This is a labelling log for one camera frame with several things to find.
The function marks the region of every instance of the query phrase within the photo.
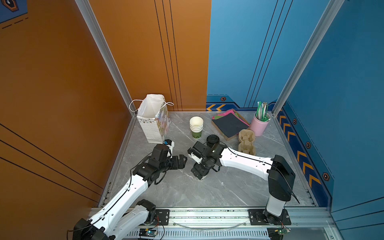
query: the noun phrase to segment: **gray marble surface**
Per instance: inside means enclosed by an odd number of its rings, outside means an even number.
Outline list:
[[[218,135],[220,140],[237,150],[238,139],[224,140],[211,124],[212,116],[217,114],[217,112],[171,113],[171,126],[167,138],[175,142],[173,154],[187,156],[188,148],[198,140],[205,142],[207,136],[211,134]],[[241,111],[240,114],[250,123],[254,112]],[[194,139],[189,129],[189,119],[193,116],[200,116],[204,120],[200,139]],[[300,201],[299,204],[292,197],[287,205],[312,206],[309,194],[297,176],[302,173],[296,172],[278,131],[271,121],[264,134],[256,137],[254,142],[256,155],[260,157],[274,157],[275,154],[283,156],[295,171],[296,179],[293,191]],[[139,122],[136,121],[112,187],[111,197],[116,195],[129,180],[130,168],[150,153],[155,145],[147,142]],[[210,171],[204,180],[198,180],[191,172],[194,163],[193,160],[188,159],[184,169],[169,170],[160,184],[152,184],[133,205],[141,199],[146,199],[158,207],[266,206],[269,196],[268,182],[262,178],[232,167],[221,167],[219,172]]]

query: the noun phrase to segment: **white paper cup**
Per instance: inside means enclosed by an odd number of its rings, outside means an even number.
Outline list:
[[[193,132],[201,132],[203,130],[203,126],[201,127],[190,127]]]
[[[203,119],[201,117],[193,117],[189,120],[189,126],[190,127],[201,127],[203,126]]]
[[[193,117],[189,120],[189,127],[192,131],[192,137],[200,138],[201,131],[203,130],[204,121],[201,117]]]

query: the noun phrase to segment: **robotic arm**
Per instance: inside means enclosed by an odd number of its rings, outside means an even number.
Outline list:
[[[184,155],[173,156],[173,147],[174,142],[169,139],[157,144],[152,155],[134,167],[127,183],[98,213],[88,221],[80,219],[77,222],[72,230],[73,240],[121,240],[138,225],[152,224],[156,206],[147,200],[139,201],[131,212],[125,212],[152,183],[161,182],[167,170],[185,167],[187,158]],[[218,142],[212,147],[196,142],[188,149],[188,155],[196,162],[191,171],[200,180],[210,169],[218,172],[221,166],[235,167],[267,180],[270,197],[264,210],[264,221],[274,225],[281,223],[282,210],[291,199],[295,180],[294,172],[283,157],[256,157]],[[162,172],[163,177],[156,182]]]
[[[265,222],[279,225],[285,203],[291,200],[295,173],[286,160],[279,155],[257,157],[238,152],[227,146],[215,143],[212,147],[200,142],[188,149],[188,156],[196,163],[192,173],[200,180],[206,178],[210,169],[218,172],[221,166],[235,167],[255,174],[268,181],[270,197],[264,210]]]
[[[98,213],[88,221],[77,222],[73,240],[121,240],[138,225],[153,223],[156,206],[147,200],[139,201],[131,212],[124,213],[152,183],[161,182],[167,170],[185,167],[184,155],[172,156],[174,146],[169,139],[157,144],[152,155],[134,168],[125,186]],[[162,172],[163,177],[156,182]]]

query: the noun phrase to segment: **bag handle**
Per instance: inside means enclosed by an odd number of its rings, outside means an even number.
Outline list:
[[[135,100],[132,100],[132,102],[129,104],[128,108],[132,111],[132,112],[136,112],[138,111],[139,109],[137,108],[135,111],[131,109],[131,104],[134,102],[134,101],[144,101],[144,100],[140,100],[140,99],[135,99]]]
[[[169,105],[169,106],[173,106],[175,105],[174,103],[172,102],[165,102],[165,104],[163,106],[161,106],[161,108],[163,108],[165,105]]]

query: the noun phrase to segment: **pink pencil holder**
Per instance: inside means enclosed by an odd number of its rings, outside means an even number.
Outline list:
[[[251,126],[249,127],[249,129],[255,133],[255,136],[261,136],[263,134],[265,128],[268,126],[269,121],[268,122],[262,122],[259,119],[257,119],[255,116],[253,116]]]

